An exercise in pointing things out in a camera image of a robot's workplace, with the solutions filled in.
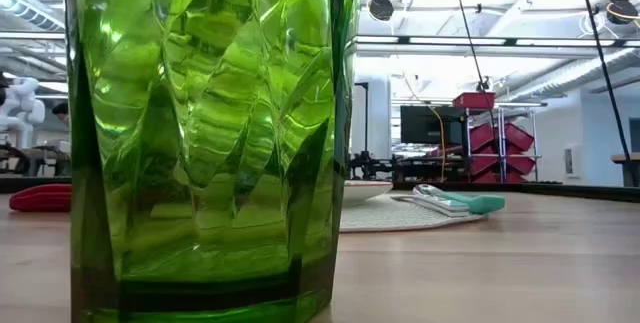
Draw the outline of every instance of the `white bowl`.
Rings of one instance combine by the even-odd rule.
[[[348,180],[344,183],[344,204],[358,204],[366,199],[385,194],[393,188],[391,182]]]

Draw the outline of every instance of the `woven placemat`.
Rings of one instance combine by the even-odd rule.
[[[396,201],[393,196],[394,194],[383,194],[359,204],[345,203],[340,232],[420,230],[486,218],[485,215],[475,214],[452,218],[416,203]]]

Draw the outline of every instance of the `person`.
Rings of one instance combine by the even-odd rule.
[[[69,104],[68,103],[60,103],[53,107],[51,110],[60,121],[66,125],[69,125]]]

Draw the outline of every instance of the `green glass vase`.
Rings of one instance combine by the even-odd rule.
[[[66,0],[73,322],[331,299],[353,0]]]

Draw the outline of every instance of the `computer monitor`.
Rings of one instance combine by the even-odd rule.
[[[462,145],[464,110],[460,108],[434,108],[442,118],[445,145]],[[400,107],[400,141],[402,143],[441,144],[440,121],[425,106]]]

